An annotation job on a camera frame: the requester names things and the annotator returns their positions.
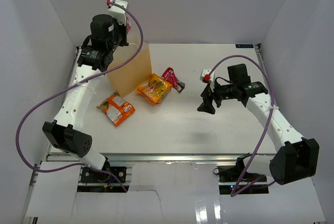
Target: orange packet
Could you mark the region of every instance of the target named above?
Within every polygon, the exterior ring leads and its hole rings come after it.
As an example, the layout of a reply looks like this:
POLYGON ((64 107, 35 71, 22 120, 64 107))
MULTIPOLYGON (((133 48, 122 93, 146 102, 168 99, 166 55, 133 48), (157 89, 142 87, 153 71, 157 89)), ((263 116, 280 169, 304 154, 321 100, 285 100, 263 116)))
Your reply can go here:
POLYGON ((117 93, 113 93, 97 108, 101 109, 115 126, 120 125, 126 118, 135 112, 135 108, 117 93))
POLYGON ((140 93, 153 105, 162 102, 163 98, 171 91, 172 84, 156 74, 151 74, 151 79, 146 86, 139 86, 136 93, 140 93))

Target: chip bag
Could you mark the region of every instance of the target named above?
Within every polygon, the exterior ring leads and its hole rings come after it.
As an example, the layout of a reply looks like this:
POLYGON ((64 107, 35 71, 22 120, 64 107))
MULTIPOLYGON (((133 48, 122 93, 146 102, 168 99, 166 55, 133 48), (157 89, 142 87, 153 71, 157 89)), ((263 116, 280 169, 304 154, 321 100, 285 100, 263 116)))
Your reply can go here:
POLYGON ((146 86, 139 86, 136 93, 140 93, 153 105, 162 102, 163 98, 171 91, 172 84, 160 78, 156 74, 151 75, 151 79, 146 86))
POLYGON ((135 108, 116 93, 113 93, 97 108, 101 109, 115 126, 120 125, 135 112, 135 108))

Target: brown box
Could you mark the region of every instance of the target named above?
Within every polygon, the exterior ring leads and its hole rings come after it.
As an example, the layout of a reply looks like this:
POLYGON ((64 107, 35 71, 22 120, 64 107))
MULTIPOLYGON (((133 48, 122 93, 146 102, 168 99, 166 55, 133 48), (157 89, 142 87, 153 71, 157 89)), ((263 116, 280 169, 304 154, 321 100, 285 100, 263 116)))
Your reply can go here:
MULTIPOLYGON (((120 65, 129 59, 138 49, 140 37, 137 34, 128 34, 129 46, 118 47, 114 52, 114 61, 108 69, 120 65)), ((137 56, 125 66, 108 73, 108 79, 112 88, 124 97, 135 91, 138 86, 147 83, 152 74, 150 49, 147 43, 142 45, 137 56)))

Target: white table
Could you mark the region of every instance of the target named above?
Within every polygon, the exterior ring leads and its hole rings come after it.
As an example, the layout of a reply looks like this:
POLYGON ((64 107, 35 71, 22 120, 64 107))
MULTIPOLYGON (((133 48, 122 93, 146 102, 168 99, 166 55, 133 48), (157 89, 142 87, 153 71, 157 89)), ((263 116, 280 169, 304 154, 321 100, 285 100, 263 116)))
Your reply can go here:
MULTIPOLYGON (((234 44, 150 44, 152 70, 162 75, 168 68, 186 84, 175 89, 156 106, 143 96, 131 93, 125 97, 136 112, 115 127, 96 108, 112 93, 106 77, 96 89, 84 121, 84 132, 91 135, 97 151, 118 154, 241 154, 252 152, 263 127, 236 100, 223 101, 215 115, 197 112, 205 84, 199 80, 203 68, 212 68, 223 57, 246 55, 258 62, 254 49, 237 49, 234 44)), ((245 63, 252 81, 264 83, 255 65, 242 58, 222 63, 216 76, 228 78, 227 67, 245 63)), ((52 148, 51 153, 61 152, 52 148)), ((267 136, 259 153, 275 153, 267 136)))

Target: white wall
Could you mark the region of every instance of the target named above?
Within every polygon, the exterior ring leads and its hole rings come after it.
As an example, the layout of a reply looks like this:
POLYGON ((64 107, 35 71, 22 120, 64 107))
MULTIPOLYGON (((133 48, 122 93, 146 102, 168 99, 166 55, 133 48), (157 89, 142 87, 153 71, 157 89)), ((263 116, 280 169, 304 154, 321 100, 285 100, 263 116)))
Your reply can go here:
MULTIPOLYGON (((17 155, 16 127, 33 105, 66 86, 75 49, 49 0, 0 0, 0 7, 0 223, 18 224, 32 171, 17 155)), ((21 145, 31 163, 42 158, 42 124, 60 103, 48 103, 23 126, 21 145)))
MULTIPOLYGON (((106 0, 50 0, 75 45, 106 0)), ((126 0, 148 42, 262 42, 284 0, 126 0)))
POLYGON ((286 0, 264 43, 263 56, 283 114, 320 144, 315 188, 334 223, 334 0, 286 0))

